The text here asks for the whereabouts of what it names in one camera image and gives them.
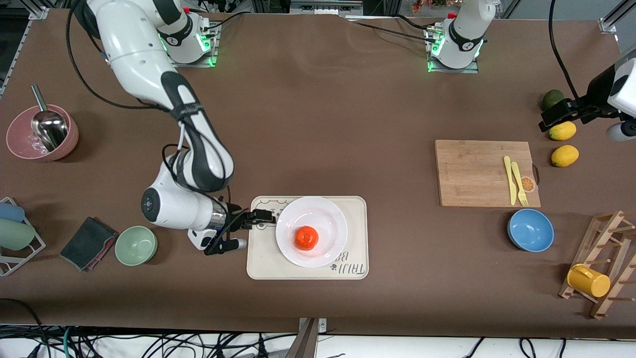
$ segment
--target teal cable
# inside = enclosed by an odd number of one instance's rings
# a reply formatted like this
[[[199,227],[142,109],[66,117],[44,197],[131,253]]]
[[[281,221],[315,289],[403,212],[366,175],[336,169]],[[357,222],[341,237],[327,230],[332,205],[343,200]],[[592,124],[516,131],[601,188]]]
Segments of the teal cable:
[[[71,328],[68,327],[66,332],[64,332],[64,354],[66,354],[66,358],[71,358],[69,354],[69,332],[71,332]]]

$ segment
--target lemon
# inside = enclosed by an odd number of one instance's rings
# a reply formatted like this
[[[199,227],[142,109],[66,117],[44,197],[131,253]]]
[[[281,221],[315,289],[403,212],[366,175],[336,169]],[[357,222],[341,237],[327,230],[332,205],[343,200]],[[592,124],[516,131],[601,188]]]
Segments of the lemon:
[[[564,122],[550,128],[550,138],[556,141],[564,141],[572,138],[576,133],[576,124]]]
[[[563,95],[563,92],[559,90],[549,90],[543,96],[543,100],[541,101],[541,110],[547,111],[552,106],[559,103],[563,98],[565,98],[565,96]]]
[[[576,162],[577,159],[579,159],[579,150],[571,145],[559,147],[552,153],[552,164],[554,166],[568,166]]]

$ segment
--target fork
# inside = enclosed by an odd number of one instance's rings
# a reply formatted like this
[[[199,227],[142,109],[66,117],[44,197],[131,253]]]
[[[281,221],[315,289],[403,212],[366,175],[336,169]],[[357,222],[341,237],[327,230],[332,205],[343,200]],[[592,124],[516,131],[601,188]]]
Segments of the fork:
[[[513,174],[515,175],[515,180],[517,184],[519,184],[519,192],[517,196],[519,197],[519,202],[522,206],[528,205],[528,198],[525,196],[525,191],[523,191],[523,183],[521,182],[521,174],[519,173],[519,165],[516,162],[512,162],[511,166],[513,168]]]

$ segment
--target tomato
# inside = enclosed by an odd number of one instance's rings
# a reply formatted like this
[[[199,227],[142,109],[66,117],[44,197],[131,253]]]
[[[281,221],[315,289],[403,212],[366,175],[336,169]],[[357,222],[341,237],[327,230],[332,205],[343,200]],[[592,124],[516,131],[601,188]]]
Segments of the tomato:
[[[303,251],[313,249],[318,243],[318,233],[311,226],[303,226],[296,230],[296,247]]]

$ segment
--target folded cloth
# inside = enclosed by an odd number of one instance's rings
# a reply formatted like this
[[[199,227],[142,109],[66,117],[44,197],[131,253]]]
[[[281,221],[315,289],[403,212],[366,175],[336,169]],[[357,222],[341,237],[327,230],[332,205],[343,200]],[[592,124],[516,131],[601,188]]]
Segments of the folded cloth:
[[[113,246],[117,232],[96,218],[87,217],[60,256],[80,271],[93,270]]]

